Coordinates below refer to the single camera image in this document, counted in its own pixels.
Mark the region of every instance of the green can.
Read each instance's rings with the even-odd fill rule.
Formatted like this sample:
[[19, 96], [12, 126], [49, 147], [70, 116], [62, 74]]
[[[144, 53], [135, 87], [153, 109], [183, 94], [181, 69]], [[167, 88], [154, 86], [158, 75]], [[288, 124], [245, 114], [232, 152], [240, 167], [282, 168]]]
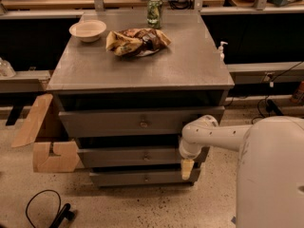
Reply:
[[147, 22], [152, 29], [162, 26], [162, 0], [149, 0], [147, 5]]

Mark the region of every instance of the snack bag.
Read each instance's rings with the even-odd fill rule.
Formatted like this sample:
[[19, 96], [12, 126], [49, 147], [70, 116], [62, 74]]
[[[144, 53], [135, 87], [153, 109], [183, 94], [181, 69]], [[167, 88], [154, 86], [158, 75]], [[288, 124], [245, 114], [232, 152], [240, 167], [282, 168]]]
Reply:
[[110, 31], [106, 37], [106, 50], [117, 56], [146, 56], [167, 47], [171, 43], [165, 34], [153, 28], [130, 28]]

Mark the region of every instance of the open cardboard flap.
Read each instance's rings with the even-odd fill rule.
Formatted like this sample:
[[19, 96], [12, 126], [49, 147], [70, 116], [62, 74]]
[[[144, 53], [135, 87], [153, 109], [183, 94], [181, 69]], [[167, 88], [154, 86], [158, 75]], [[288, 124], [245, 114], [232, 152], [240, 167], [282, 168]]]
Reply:
[[58, 118], [59, 110], [51, 94], [38, 96], [11, 147], [33, 145], [35, 172], [73, 172], [81, 168], [77, 144], [57, 142], [66, 132]]

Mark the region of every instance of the gray cabinet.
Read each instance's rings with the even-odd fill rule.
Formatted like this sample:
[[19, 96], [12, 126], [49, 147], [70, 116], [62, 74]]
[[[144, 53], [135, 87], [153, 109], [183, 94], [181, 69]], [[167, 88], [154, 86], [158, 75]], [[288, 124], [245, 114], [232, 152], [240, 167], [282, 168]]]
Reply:
[[[147, 100], [150, 94], [153, 105]], [[201, 95], [206, 92], [69, 92], [56, 99], [62, 106], [59, 117], [78, 144], [92, 181], [111, 186], [185, 182], [179, 152], [183, 126], [205, 114], [220, 121], [224, 112], [223, 106], [206, 105]], [[199, 178], [207, 154], [204, 148], [186, 182]]]
[[[107, 29], [144, 28], [142, 10], [86, 11]], [[196, 11], [164, 11], [161, 30], [172, 46], [142, 58], [105, 51], [107, 33], [85, 44], [71, 37], [47, 91], [78, 155], [98, 186], [194, 183], [208, 148], [181, 178], [182, 128], [211, 114], [220, 121], [232, 78]]]

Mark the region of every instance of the concrete floor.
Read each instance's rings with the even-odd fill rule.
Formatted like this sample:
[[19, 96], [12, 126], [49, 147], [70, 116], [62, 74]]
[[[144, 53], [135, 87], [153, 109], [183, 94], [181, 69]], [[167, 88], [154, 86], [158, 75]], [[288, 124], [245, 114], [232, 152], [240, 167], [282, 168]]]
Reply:
[[[303, 107], [291, 104], [288, 96], [272, 99], [285, 115], [304, 116]], [[220, 124], [250, 124], [258, 116], [258, 101], [257, 97], [234, 98]], [[260, 108], [266, 114], [263, 102]], [[84, 169], [69, 174], [34, 173], [32, 145], [10, 147], [28, 111], [15, 126], [5, 126], [10, 107], [0, 108], [0, 227], [31, 227], [25, 215], [27, 204], [45, 189], [57, 191], [62, 205], [69, 202], [77, 214], [61, 227], [236, 227], [231, 219], [236, 215], [238, 153], [212, 147], [194, 186], [98, 188]], [[44, 193], [31, 203], [28, 215], [36, 227], [49, 227], [57, 209], [57, 196]]]

